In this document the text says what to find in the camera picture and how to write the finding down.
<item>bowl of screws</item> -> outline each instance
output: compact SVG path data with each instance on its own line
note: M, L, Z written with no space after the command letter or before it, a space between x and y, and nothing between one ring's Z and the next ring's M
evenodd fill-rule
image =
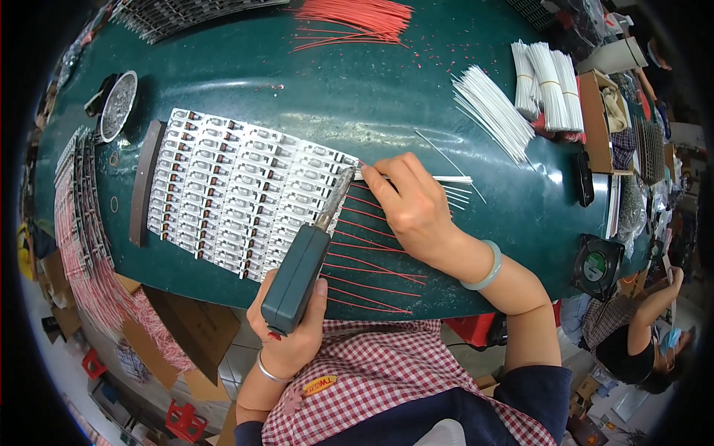
M136 99L137 81L136 72L127 71L109 92L99 121L101 139L105 143L112 142L124 127Z

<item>red gingham apron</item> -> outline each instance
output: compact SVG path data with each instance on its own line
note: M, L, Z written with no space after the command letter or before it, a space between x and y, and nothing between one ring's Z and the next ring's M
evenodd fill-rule
M440 337L439 320L326 320L317 356L287 387L263 425L265 445L312 445L408 401L461 387L489 401L522 446L557 443L536 420L485 396ZM336 375L326 389L303 396L290 415L286 395Z

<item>bundle of red wires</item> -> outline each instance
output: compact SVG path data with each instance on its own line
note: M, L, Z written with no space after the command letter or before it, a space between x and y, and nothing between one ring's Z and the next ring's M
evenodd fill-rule
M329 44L371 43L402 45L399 34L404 32L411 19L413 8L389 0L306 0L295 14L298 20L324 21L349 26L357 32L328 31L298 28L338 34L328 37L296 37L317 40L297 46L294 51Z

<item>green table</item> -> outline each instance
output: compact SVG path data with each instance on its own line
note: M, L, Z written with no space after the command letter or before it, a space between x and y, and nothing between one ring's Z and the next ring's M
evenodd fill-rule
M414 133L418 129L473 177L488 202L483 204L474 194L465 211L456 209L454 221L475 237L495 241L505 254L530 268L552 299L575 294L568 280L578 236L604 234L607 177L595 175L595 201L588 208L580 207L568 164L568 156L579 146L556 145L541 137L528 147L537 171L519 170L482 130L454 109L451 75L447 73L448 69L458 73L467 64L478 63L513 98L516 75L510 42L537 41L536 31L501 1L415 1L414 6L411 26L403 35L403 41L413 46L409 50L379 44L336 44L290 54L296 44L304 42L293 40L291 34L305 35L305 31L296 29L306 24L295 21L287 11L250 14L249 19L189 31L154 46L131 31L109 24L85 49L73 78L58 95L41 140L37 218L54 219L54 168L70 135L80 125L94 125L95 120L85 115L83 104L106 75L131 69L139 75L135 109L124 134L98 148L96 160L101 213L117 273L155 288L241 308L250 305L258 289L257 283L239 280L237 275L204 260L194 260L191 254L161 242L154 234L149 235L145 248L129 242L132 185L149 121L166 120L173 107L181 107L279 129L349 152L366 163L413 151L431 173L457 174ZM323 25L313 22L309 26ZM284 89L270 87L279 84ZM112 167L109 156L115 150L119 152L119 165ZM370 198L368 191L354 193ZM112 196L119 202L119 211L114 214L109 205ZM370 209L356 201L352 206ZM384 222L372 217L348 212L343 217L388 230ZM387 237L345 223L338 229L396 246ZM344 235L337 235L335 240L355 242ZM328 318L449 318L493 310L456 280L407 255L343 246L334 246L333 252L427 278L421 285L398 276L326 268L327 273L344 280L420 295L367 290L333 280L331 285L336 288L412 313L330 303ZM330 259L364 268L351 260ZM331 291L330 296L388 309L337 291Z

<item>embroidered logo patch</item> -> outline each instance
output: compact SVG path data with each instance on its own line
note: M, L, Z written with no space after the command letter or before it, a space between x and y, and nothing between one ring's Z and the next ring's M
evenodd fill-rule
M327 387L337 382L337 377L335 375L320 376L316 380L312 380L305 384L303 387L303 393L306 397L310 395L315 395L317 392L322 392Z

